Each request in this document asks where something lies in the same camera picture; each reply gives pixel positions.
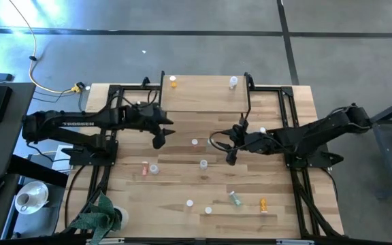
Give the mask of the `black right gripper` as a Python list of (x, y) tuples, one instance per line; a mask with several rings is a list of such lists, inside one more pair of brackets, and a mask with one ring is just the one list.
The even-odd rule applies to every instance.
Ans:
[(261, 133), (260, 130), (253, 133), (248, 133), (248, 121), (241, 117), (239, 123), (232, 126), (231, 129), (221, 131), (223, 135), (227, 135), (233, 142), (233, 146), (229, 144), (220, 143), (220, 147), (224, 152), (228, 152), (228, 164), (235, 165), (237, 160), (237, 153), (239, 150), (248, 152), (262, 153), (266, 150), (265, 140), (268, 139), (267, 133)]

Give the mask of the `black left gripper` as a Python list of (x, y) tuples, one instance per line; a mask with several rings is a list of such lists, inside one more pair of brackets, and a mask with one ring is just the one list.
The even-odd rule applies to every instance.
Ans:
[(142, 104), (138, 107), (138, 110), (143, 118), (142, 128), (154, 135), (152, 145), (155, 149), (160, 149), (165, 144), (165, 136), (175, 133), (174, 130), (163, 129), (160, 124), (172, 125), (174, 122), (163, 115), (158, 103)]

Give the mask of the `white plant pot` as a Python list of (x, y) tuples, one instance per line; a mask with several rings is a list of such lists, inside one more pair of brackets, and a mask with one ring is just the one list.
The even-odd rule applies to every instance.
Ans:
[(129, 214), (124, 208), (121, 208), (119, 206), (114, 206), (114, 211), (117, 214), (117, 217), (119, 217), (120, 230), (122, 230), (127, 226), (129, 222)]

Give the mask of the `green leafy plant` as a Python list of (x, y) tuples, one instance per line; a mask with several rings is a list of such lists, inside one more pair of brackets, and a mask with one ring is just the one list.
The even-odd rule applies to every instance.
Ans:
[(97, 205), (89, 202), (90, 211), (80, 213), (78, 218), (70, 223), (69, 227), (76, 229), (90, 229), (93, 236), (89, 245), (98, 245), (110, 232), (118, 231), (122, 227), (122, 214), (114, 208), (112, 201), (100, 192)]

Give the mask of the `white coffee cup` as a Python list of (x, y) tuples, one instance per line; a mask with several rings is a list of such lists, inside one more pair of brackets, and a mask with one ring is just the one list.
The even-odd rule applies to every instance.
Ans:
[(17, 195), (16, 204), (20, 211), (25, 211), (26, 209), (37, 205), (37, 197), (30, 193), (21, 193)]

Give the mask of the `dark grey desk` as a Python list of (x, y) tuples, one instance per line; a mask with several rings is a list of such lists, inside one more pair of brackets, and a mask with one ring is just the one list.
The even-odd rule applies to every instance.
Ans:
[(0, 122), (0, 239), (15, 192), (18, 189), (19, 177), (29, 177), (64, 187), (67, 176), (61, 172), (46, 168), (28, 159), (14, 154), (16, 142), (22, 127), (22, 118), (29, 109), (35, 92), (32, 83), (0, 83), (8, 86), (13, 92), (5, 115)]

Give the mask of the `wooden shelf black metal frame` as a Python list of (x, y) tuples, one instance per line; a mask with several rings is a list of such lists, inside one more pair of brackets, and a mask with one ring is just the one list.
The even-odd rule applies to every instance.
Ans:
[[(176, 88), (170, 86), (170, 76), (176, 77)], [(238, 78), (238, 84), (234, 89), (229, 88), (231, 76)], [(245, 74), (240, 76), (163, 74), (159, 103), (165, 112), (246, 114), (251, 110), (248, 78)]]

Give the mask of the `silver aluminium frame bracket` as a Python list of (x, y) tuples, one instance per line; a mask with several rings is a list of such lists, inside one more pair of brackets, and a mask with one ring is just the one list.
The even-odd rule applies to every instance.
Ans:
[(85, 245), (117, 245), (123, 244), (124, 242), (124, 238), (104, 238), (98, 242), (95, 242), (92, 239), (87, 239)]
[(288, 239), (279, 239), (276, 240), (276, 245), (315, 245), (312, 240), (288, 240)]

